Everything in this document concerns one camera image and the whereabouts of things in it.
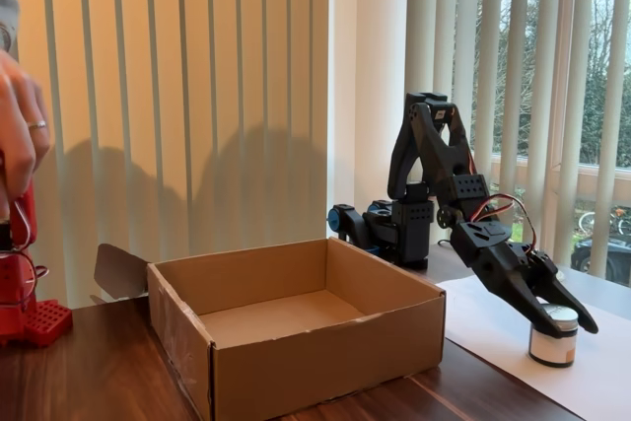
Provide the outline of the person's hand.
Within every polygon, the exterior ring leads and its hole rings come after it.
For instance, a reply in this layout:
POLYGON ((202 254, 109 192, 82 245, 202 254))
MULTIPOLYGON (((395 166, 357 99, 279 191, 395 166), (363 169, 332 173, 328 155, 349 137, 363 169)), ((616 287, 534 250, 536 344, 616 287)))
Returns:
POLYGON ((39 83, 6 51, 1 53, 1 220, 28 189, 50 148, 39 83))

